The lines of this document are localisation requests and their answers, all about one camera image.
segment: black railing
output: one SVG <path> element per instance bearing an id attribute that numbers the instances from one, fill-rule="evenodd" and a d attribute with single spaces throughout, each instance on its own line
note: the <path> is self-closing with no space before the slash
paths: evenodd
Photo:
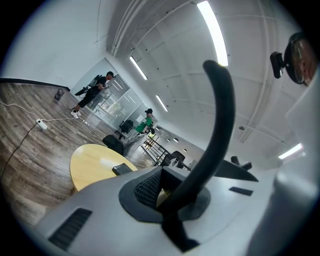
<path id="1" fill-rule="evenodd" d="M 144 148 L 144 150 L 147 151 L 147 153 L 149 153 L 153 160 L 155 160 L 157 166 L 162 163 L 167 154 L 170 154 L 168 150 L 166 150 L 163 146 L 161 146 L 159 143 L 157 143 L 154 139 L 150 138 L 149 136 L 146 137 L 142 147 Z M 183 165 L 183 169 L 191 171 L 191 169 L 184 163 L 181 164 Z"/>

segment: ceiling light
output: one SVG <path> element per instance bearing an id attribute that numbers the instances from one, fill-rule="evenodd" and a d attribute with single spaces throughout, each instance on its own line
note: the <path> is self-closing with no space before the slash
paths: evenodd
<path id="1" fill-rule="evenodd" d="M 280 159 L 285 159 L 287 158 L 288 156 L 291 156 L 293 153 L 299 151 L 300 149 L 302 149 L 302 144 L 299 143 L 298 145 L 294 146 L 293 148 L 291 148 L 290 150 L 288 150 L 287 152 L 283 153 L 282 155 L 279 155 L 278 157 Z"/>
<path id="2" fill-rule="evenodd" d="M 136 102 L 130 97 L 130 95 L 128 95 L 128 97 L 134 102 L 134 104 L 136 104 Z"/>
<path id="3" fill-rule="evenodd" d="M 162 102 L 162 100 L 160 99 L 159 95 L 156 95 L 156 98 L 158 99 L 158 101 L 160 101 L 160 103 L 161 103 L 162 107 L 164 108 L 164 110 L 165 110 L 166 112 L 168 112 L 168 109 L 166 108 L 166 106 L 165 106 L 165 104 Z"/>
<path id="4" fill-rule="evenodd" d="M 122 87 L 121 87 L 121 85 L 116 81 L 116 80 L 114 80 L 115 82 L 116 82 L 116 84 L 121 88 L 121 89 L 123 89 Z"/>
<path id="5" fill-rule="evenodd" d="M 224 37 L 222 36 L 222 32 L 214 11 L 212 10 L 208 1 L 198 3 L 197 6 L 206 22 L 206 25 L 209 28 L 218 63 L 222 66 L 228 66 L 228 56 Z"/>
<path id="6" fill-rule="evenodd" d="M 113 85 L 113 86 L 114 86 L 118 91 L 120 91 L 120 90 L 118 89 L 118 87 L 116 87 L 116 86 L 115 86 L 115 84 L 114 84 L 114 83 L 113 83 L 112 85 Z"/>
<path id="7" fill-rule="evenodd" d="M 136 63 L 135 59 L 132 56 L 129 59 L 133 63 L 133 65 L 136 67 L 136 69 L 139 71 L 139 73 L 144 78 L 144 80 L 147 80 L 148 78 L 146 77 L 145 73 L 141 70 L 139 65 Z"/>

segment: yellow table top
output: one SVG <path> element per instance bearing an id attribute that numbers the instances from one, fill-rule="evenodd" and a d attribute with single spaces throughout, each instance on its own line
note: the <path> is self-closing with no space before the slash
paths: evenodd
<path id="1" fill-rule="evenodd" d="M 78 147 L 70 161 L 70 175 L 77 191 L 104 179 L 115 177 L 114 166 L 125 163 L 131 170 L 137 168 L 119 153 L 97 144 Z"/>

